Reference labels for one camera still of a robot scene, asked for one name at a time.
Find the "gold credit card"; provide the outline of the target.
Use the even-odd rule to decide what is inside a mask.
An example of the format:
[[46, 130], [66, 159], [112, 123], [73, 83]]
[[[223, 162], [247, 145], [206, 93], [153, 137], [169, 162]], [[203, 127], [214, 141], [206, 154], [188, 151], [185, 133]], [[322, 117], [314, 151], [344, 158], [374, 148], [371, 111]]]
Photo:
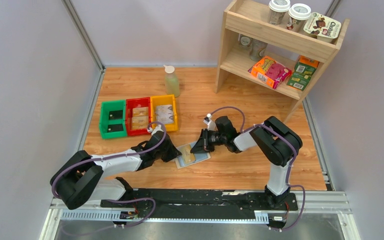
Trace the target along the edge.
[[182, 161], [185, 165], [190, 165], [196, 160], [195, 155], [191, 153], [191, 149], [192, 148], [189, 144], [180, 147], [180, 152], [182, 153]]

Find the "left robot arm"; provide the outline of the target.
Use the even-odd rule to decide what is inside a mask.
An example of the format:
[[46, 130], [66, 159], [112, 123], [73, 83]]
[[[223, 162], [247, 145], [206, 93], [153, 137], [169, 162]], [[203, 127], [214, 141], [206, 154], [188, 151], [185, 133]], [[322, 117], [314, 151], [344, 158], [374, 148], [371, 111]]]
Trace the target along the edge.
[[125, 180], [106, 180], [106, 177], [144, 170], [156, 160], [166, 163], [181, 155], [170, 136], [162, 130], [122, 152], [90, 155], [79, 150], [51, 178], [51, 191], [69, 210], [91, 200], [114, 200], [125, 208], [133, 201], [132, 192], [127, 190], [129, 185]]

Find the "white credit card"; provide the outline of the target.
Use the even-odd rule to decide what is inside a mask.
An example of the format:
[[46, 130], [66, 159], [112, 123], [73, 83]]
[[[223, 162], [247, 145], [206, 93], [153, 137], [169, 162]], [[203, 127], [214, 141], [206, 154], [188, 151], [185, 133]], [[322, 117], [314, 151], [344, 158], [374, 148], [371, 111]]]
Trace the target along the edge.
[[155, 108], [155, 114], [157, 115], [174, 115], [174, 109], [171, 104], [157, 105]]

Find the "beige card holder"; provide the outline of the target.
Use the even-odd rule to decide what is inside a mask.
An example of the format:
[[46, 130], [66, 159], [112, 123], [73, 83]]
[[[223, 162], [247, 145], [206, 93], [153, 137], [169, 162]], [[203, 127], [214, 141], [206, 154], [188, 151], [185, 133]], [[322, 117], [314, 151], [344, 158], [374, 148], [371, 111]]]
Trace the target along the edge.
[[174, 162], [178, 169], [185, 168], [211, 158], [209, 152], [191, 153], [191, 149], [195, 144], [196, 141], [177, 147], [177, 150], [181, 152], [181, 155], [174, 159]]

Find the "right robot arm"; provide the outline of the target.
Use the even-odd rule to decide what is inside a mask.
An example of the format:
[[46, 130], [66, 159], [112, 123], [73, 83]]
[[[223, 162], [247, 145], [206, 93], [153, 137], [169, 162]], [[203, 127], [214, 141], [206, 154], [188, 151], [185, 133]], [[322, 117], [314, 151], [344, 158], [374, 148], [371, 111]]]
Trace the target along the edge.
[[204, 128], [198, 141], [191, 148], [192, 154], [206, 154], [216, 146], [225, 146], [231, 153], [239, 154], [252, 147], [259, 147], [270, 162], [269, 180], [265, 186], [266, 205], [279, 209], [290, 191], [291, 164], [303, 146], [301, 138], [275, 116], [240, 133], [227, 116], [215, 120], [215, 130]]

